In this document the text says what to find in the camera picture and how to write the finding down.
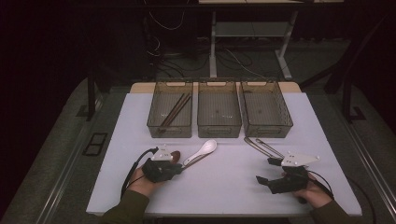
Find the white tabletop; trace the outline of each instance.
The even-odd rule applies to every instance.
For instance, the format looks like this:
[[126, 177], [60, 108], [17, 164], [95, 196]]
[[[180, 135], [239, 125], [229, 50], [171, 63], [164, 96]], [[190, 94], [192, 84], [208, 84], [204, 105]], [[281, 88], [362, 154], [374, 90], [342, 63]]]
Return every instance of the white tabletop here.
[[[294, 126], [286, 138], [262, 140], [283, 154], [288, 151], [319, 155], [321, 161], [309, 170], [331, 184], [335, 200], [353, 216], [361, 207], [347, 183], [340, 165], [304, 93], [284, 93]], [[147, 149], [166, 144], [169, 151], [181, 152], [180, 162], [195, 153], [207, 140], [198, 137], [197, 95], [193, 95], [192, 138], [150, 137], [146, 125], [152, 93], [131, 93], [125, 98], [120, 117], [87, 207], [90, 214], [102, 215], [120, 201], [120, 187], [132, 164]], [[181, 175], [157, 190], [146, 210], [148, 216], [191, 217], [295, 217], [306, 216], [308, 204], [299, 204], [291, 193], [272, 194], [260, 185], [256, 175], [270, 180], [281, 177], [282, 169], [247, 145], [242, 127], [239, 138], [220, 138], [218, 148]]]

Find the person's hand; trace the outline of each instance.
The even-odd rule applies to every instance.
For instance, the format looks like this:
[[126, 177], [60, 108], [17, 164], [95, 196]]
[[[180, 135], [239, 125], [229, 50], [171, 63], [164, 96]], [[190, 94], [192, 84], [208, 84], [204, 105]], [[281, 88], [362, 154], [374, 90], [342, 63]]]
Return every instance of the person's hand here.
[[127, 190], [133, 190], [149, 197], [155, 189], [162, 186], [165, 182], [153, 183], [144, 177], [142, 168], [139, 167], [134, 171], [131, 177], [130, 183], [132, 183]]
[[[309, 178], [315, 180], [311, 174], [308, 175]], [[332, 201], [332, 198], [312, 181], [308, 181], [306, 189], [294, 191], [293, 195], [306, 199], [314, 208], [320, 208], [321, 206]]]

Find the green sleeve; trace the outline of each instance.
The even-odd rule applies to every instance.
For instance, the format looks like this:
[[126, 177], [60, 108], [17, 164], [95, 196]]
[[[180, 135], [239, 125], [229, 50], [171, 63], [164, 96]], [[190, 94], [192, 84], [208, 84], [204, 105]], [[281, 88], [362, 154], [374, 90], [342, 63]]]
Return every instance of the green sleeve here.
[[320, 208], [314, 209], [311, 212], [311, 216], [315, 220], [315, 223], [320, 223], [320, 224], [363, 223], [362, 219], [359, 217], [350, 217], [336, 201], [331, 201], [330, 203], [327, 203], [326, 205]]
[[100, 218], [100, 224], [138, 224], [149, 204], [149, 198], [135, 191], [126, 190], [120, 203], [108, 210]]

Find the plastic bin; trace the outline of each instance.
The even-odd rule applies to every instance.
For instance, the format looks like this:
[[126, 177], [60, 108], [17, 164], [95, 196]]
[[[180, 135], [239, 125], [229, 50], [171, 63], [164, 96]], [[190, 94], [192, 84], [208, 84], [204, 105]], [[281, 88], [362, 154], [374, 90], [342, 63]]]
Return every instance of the plastic bin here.
[[165, 79], [156, 82], [148, 129], [153, 138], [190, 138], [192, 79]]
[[276, 81], [248, 79], [239, 90], [246, 137], [284, 138], [293, 126]]
[[198, 86], [198, 136], [237, 138], [242, 126], [235, 81], [201, 78]]

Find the black cable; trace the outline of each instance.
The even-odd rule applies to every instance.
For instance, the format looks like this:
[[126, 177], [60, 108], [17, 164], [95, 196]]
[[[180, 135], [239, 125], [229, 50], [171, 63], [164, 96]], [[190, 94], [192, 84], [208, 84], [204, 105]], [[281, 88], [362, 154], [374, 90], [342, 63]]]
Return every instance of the black cable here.
[[179, 69], [181, 69], [181, 70], [183, 70], [183, 71], [193, 72], [193, 71], [201, 70], [203, 67], [205, 67], [205, 65], [206, 65], [206, 63], [207, 63], [208, 60], [209, 60], [209, 55], [206, 55], [206, 59], [205, 59], [205, 61], [204, 61], [204, 63], [203, 63], [202, 65], [200, 65], [200, 66], [198, 66], [198, 67], [196, 67], [196, 68], [190, 68], [190, 69], [181, 67], [180, 65], [178, 65], [178, 64], [176, 64], [176, 63], [169, 62], [169, 61], [167, 61], [167, 60], [164, 60], [163, 62], [164, 62], [164, 63], [170, 63], [170, 64], [176, 66], [177, 68], [179, 68]]
[[232, 53], [230, 50], [228, 50], [228, 49], [225, 49], [229, 54], [231, 54], [231, 56], [233, 56], [233, 58], [238, 62], [238, 64], [244, 69], [244, 70], [246, 70], [246, 71], [248, 71], [249, 73], [251, 73], [251, 74], [254, 74], [254, 75], [256, 75], [256, 76], [259, 76], [259, 77], [264, 77], [264, 76], [262, 76], [261, 74], [259, 74], [259, 73], [256, 73], [256, 72], [253, 72], [253, 71], [251, 71], [251, 70], [249, 70], [248, 68], [246, 68], [246, 66], [245, 65], [243, 65], [241, 62], [240, 62], [240, 60], [236, 57], [236, 55], [234, 54], [234, 53]]
[[162, 71], [162, 72], [164, 72], [166, 75], [168, 75], [169, 77], [174, 77], [174, 76], [172, 76], [170, 73], [168, 73], [165, 69], [161, 69], [161, 68], [159, 68], [159, 67], [157, 67], [157, 69], [158, 70], [160, 70], [160, 71]]
[[270, 43], [273, 38], [271, 37], [266, 37], [264, 39], [260, 39], [257, 36], [253, 36], [253, 41], [250, 40], [250, 37], [246, 41], [245, 39], [240, 39], [237, 37], [234, 42], [231, 43], [220, 43], [221, 41], [219, 40], [216, 42], [216, 48], [221, 48], [221, 49], [229, 49], [229, 50], [241, 50], [241, 49], [255, 49], [259, 47], [263, 47], [266, 44]]
[[149, 152], [151, 152], [152, 154], [155, 154], [158, 151], [158, 148], [151, 148], [145, 152], [143, 152], [143, 154], [139, 157], [139, 159], [137, 159], [136, 162], [134, 162], [134, 165], [132, 166], [131, 170], [129, 171], [128, 175], [125, 177], [124, 183], [122, 184], [122, 189], [121, 189], [121, 197], [122, 195], [125, 193], [125, 190], [128, 188], [129, 184], [129, 180], [131, 179], [132, 175], [134, 174], [134, 171], [137, 168], [137, 165], [139, 164], [140, 160], [142, 160], [142, 158], [144, 156], [146, 156], [146, 154], [148, 154]]
[[332, 187], [330, 186], [329, 182], [327, 182], [327, 180], [323, 176], [321, 176], [320, 174], [313, 172], [313, 171], [307, 171], [307, 172], [319, 176], [324, 182], [326, 182], [327, 186], [329, 187], [329, 191], [332, 193]]
[[151, 11], [149, 11], [148, 14], [150, 15], [151, 19], [152, 19], [153, 21], [155, 21], [155, 23], [157, 23], [157, 25], [161, 26], [163, 29], [169, 30], [169, 31], [174, 31], [174, 30], [180, 28], [180, 26], [183, 24], [185, 11], [183, 11], [183, 13], [181, 14], [181, 19], [180, 19], [179, 25], [177, 25], [177, 26], [175, 26], [175, 27], [171, 27], [171, 28], [170, 28], [170, 27], [167, 27], [167, 26], [165, 26], [165, 25], [163, 25], [162, 23], [160, 23], [160, 22], [152, 15]]
[[329, 189], [326, 188], [326, 186], [324, 186], [322, 183], [320, 183], [319, 181], [317, 181], [316, 179], [311, 179], [310, 177], [304, 176], [304, 175], [299, 175], [299, 174], [290, 174], [287, 173], [288, 175], [294, 175], [294, 176], [298, 176], [300, 178], [303, 178], [307, 181], [311, 181], [312, 183], [314, 183], [316, 186], [320, 187], [327, 195], [329, 195], [329, 197], [331, 197], [334, 200], [334, 195], [332, 194], [332, 188], [330, 187], [329, 183], [326, 181], [326, 179], [324, 179], [321, 175], [320, 176], [329, 186]]
[[[238, 65], [242, 65], [242, 66], [245, 66], [245, 67], [248, 67], [248, 66], [253, 65], [253, 60], [252, 60], [246, 53], [244, 53], [243, 51], [238, 50], [237, 48], [235, 48], [235, 49], [226, 49], [226, 48], [224, 48], [224, 47], [221, 47], [221, 49], [224, 50], [224, 51], [226, 51], [226, 52], [227, 52], [227, 55], [231, 55], [231, 56], [232, 56], [231, 59], [226, 59], [226, 58], [224, 58], [223, 56], [221, 56], [221, 57], [223, 57], [223, 59], [224, 59], [225, 61], [230, 62], [230, 63], [235, 63], [235, 64], [238, 64]], [[245, 58], [247, 58], [247, 60], [248, 60], [248, 63], [242, 63], [242, 62], [241, 62], [242, 60], [240, 60], [240, 59], [238, 59], [239, 62], [236, 62], [236, 61], [235, 61], [235, 58], [234, 58], [233, 55], [230, 53], [231, 50], [236, 51], [236, 52], [238, 52], [239, 54], [245, 56]]]
[[138, 181], [139, 179], [145, 177], [144, 175], [139, 176], [137, 179], [135, 179], [134, 181], [132, 181], [131, 183], [129, 183], [129, 185], [126, 188], [129, 188], [134, 182]]
[[361, 191], [363, 196], [366, 198], [367, 203], [369, 204], [370, 209], [372, 211], [373, 224], [376, 224], [376, 213], [375, 213], [375, 210], [374, 210], [373, 203], [371, 202], [368, 194], [363, 190], [363, 188], [355, 180], [351, 179], [349, 176], [346, 176], [346, 179], [349, 180], [350, 182], [352, 182]]
[[[209, 49], [210, 48], [198, 48], [196, 51], [197, 51], [197, 54], [202, 54], [202, 53], [208, 54], [209, 53], [208, 52]], [[174, 53], [174, 54], [164, 53], [163, 54], [163, 58], [165, 60], [166, 59], [184, 59], [184, 58], [186, 58], [186, 54], [182, 53], [182, 52]]]
[[238, 63], [238, 67], [237, 68], [233, 68], [233, 67], [230, 67], [229, 65], [227, 65], [227, 64], [225, 64], [224, 63], [224, 61], [223, 60], [225, 60], [225, 58], [223, 58], [223, 56], [221, 56], [220, 54], [216, 54], [216, 59], [217, 59], [217, 61], [219, 62], [219, 63], [221, 63], [224, 67], [226, 67], [226, 68], [228, 68], [228, 69], [231, 69], [231, 70], [234, 70], [234, 71], [240, 71], [240, 70], [243, 70], [243, 68], [240, 66], [240, 64]]
[[182, 71], [178, 70], [177, 68], [175, 68], [175, 67], [173, 67], [171, 65], [164, 64], [164, 63], [160, 63], [160, 65], [168, 67], [168, 68], [172, 68], [173, 70], [177, 71], [182, 77], [185, 77]]
[[159, 49], [160, 49], [160, 46], [161, 46], [161, 42], [156, 36], [153, 35], [152, 37], [153, 38], [151, 38], [150, 40], [152, 40], [152, 39], [157, 40], [156, 41], [157, 46], [155, 48], [153, 48], [151, 46], [150, 42], [148, 42], [147, 54], [149, 54], [149, 55], [151, 55], [153, 57], [160, 57], [160, 56], [162, 56], [161, 53], [159, 52]]

